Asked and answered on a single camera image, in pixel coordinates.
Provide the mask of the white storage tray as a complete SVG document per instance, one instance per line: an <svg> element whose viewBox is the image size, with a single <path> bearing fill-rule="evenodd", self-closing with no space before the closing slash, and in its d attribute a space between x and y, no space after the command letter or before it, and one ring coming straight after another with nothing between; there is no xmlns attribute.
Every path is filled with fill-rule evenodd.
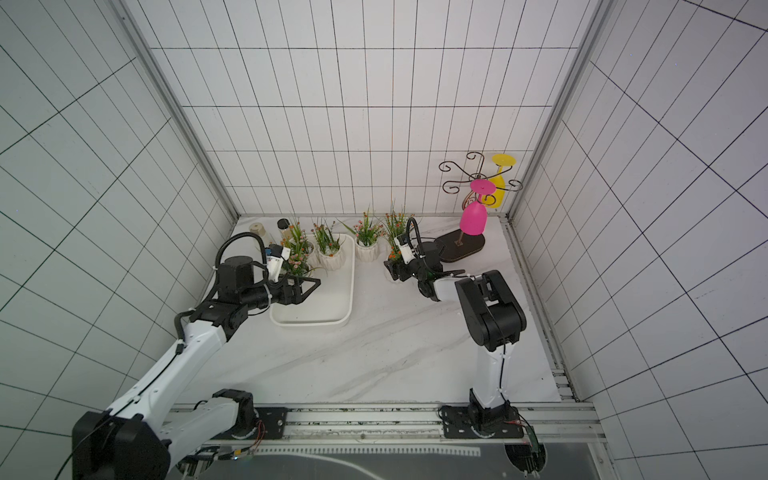
<svg viewBox="0 0 768 480"><path fill-rule="evenodd" d="M344 325L352 311L355 277L355 242L340 234L341 263L337 270L328 270L322 264L318 249L309 257L312 278L321 281L319 287L299 305L280 305L270 308L270 319L283 327L321 327Z"/></svg>

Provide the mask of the potted gypsophila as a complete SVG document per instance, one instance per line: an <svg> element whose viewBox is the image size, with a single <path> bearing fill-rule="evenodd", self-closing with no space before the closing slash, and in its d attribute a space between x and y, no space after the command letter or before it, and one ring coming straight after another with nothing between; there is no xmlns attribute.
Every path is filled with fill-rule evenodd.
<svg viewBox="0 0 768 480"><path fill-rule="evenodd" d="M298 222L289 223L281 233L281 246L289 250L288 259L283 262L283 271L296 277L308 277L312 271L310 256L314 246Z"/></svg>
<svg viewBox="0 0 768 480"><path fill-rule="evenodd" d="M321 266L328 271L340 270L344 264L342 240L339 235L333 233L333 224L328 225L323 220L313 224L318 259Z"/></svg>
<svg viewBox="0 0 768 480"><path fill-rule="evenodd" d="M389 213L385 214L384 227L387 242L390 247L390 253L386 261L387 265L393 265L402 261L399 237L405 233L409 218L410 215L406 214L404 211L396 212L395 210L391 210Z"/></svg>
<svg viewBox="0 0 768 480"><path fill-rule="evenodd" d="M365 211L354 224L341 222L354 237L357 258L366 263L374 262L380 254L379 239L384 235L384 225L375 216Z"/></svg>

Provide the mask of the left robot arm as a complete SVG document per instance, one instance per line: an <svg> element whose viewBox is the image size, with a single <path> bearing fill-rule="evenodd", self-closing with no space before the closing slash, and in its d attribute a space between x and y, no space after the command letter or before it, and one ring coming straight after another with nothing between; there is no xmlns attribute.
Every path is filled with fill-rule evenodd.
<svg viewBox="0 0 768 480"><path fill-rule="evenodd" d="M249 318L272 305L299 305L321 285L313 277L272 277L273 257L234 256L218 264L196 307L174 318L175 343L127 393L72 429L67 465L75 479L163 479L205 443L225 435L258 446L267 435L251 393L220 389L175 420L178 397Z"/></svg>

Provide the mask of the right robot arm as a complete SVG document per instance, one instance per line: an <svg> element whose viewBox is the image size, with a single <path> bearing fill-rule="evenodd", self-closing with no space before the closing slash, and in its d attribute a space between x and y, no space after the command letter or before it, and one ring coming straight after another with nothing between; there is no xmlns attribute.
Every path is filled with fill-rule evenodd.
<svg viewBox="0 0 768 480"><path fill-rule="evenodd" d="M414 278L422 296L458 303L469 336L481 348L468 404L438 409L443 435L448 439L523 438L525 423L503 393L502 374L527 319L504 277L497 270L475 276L462 270L445 271L433 242L414 242L406 234L397 237L395 245L400 259L385 262L392 278Z"/></svg>

